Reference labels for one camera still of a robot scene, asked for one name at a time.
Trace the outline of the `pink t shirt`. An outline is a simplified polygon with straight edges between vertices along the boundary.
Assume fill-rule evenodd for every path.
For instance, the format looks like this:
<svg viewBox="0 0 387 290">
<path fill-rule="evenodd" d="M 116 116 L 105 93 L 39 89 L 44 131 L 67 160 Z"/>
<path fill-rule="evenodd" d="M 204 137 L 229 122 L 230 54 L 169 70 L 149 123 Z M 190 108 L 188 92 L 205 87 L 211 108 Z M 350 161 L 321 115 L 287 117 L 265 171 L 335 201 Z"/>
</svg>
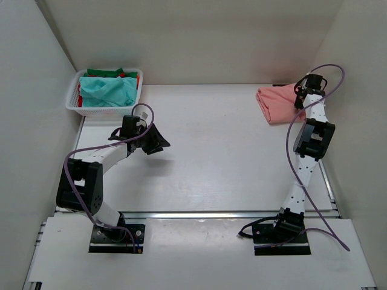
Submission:
<svg viewBox="0 0 387 290">
<path fill-rule="evenodd" d="M 288 124 L 298 113 L 294 107 L 294 83 L 283 86 L 260 87 L 256 100 L 269 125 Z"/>
</svg>

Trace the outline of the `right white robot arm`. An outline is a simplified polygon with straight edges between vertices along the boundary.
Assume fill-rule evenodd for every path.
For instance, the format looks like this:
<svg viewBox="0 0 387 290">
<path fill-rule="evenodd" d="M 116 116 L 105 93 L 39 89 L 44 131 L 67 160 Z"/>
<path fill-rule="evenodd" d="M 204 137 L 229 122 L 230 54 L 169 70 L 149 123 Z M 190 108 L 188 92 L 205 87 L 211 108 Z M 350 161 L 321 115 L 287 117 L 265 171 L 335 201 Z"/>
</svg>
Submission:
<svg viewBox="0 0 387 290">
<path fill-rule="evenodd" d="M 259 234 L 240 236 L 258 241 L 260 248 L 281 247 L 297 238 L 307 242 L 304 226 L 305 200 L 310 198 L 307 187 L 319 160 L 328 149 L 335 125 L 325 115 L 325 93 L 316 89 L 305 88 L 296 97 L 296 107 L 305 113 L 305 121 L 293 146 L 296 166 L 289 163 L 295 182 L 293 183 L 279 213 L 274 217 L 265 217 L 252 222 L 244 228 L 256 227 Z"/>
</svg>

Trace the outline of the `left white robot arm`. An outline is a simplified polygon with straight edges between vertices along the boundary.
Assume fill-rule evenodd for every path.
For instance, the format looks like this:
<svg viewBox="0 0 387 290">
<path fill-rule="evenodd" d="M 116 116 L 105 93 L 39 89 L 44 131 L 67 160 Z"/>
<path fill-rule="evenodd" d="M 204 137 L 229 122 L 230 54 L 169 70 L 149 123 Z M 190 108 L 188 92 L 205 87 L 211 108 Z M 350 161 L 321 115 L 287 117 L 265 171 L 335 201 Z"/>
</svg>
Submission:
<svg viewBox="0 0 387 290">
<path fill-rule="evenodd" d="M 114 242 L 129 236 L 124 229 L 124 215 L 111 208 L 103 200 L 103 176 L 119 161 L 127 158 L 136 149 L 151 155 L 161 152 L 170 143 L 162 137 L 156 126 L 134 124 L 115 129 L 108 138 L 107 147 L 96 149 L 83 159 L 70 158 L 66 171 L 61 173 L 56 204 L 58 207 L 86 215 L 85 204 L 96 228 Z"/>
</svg>

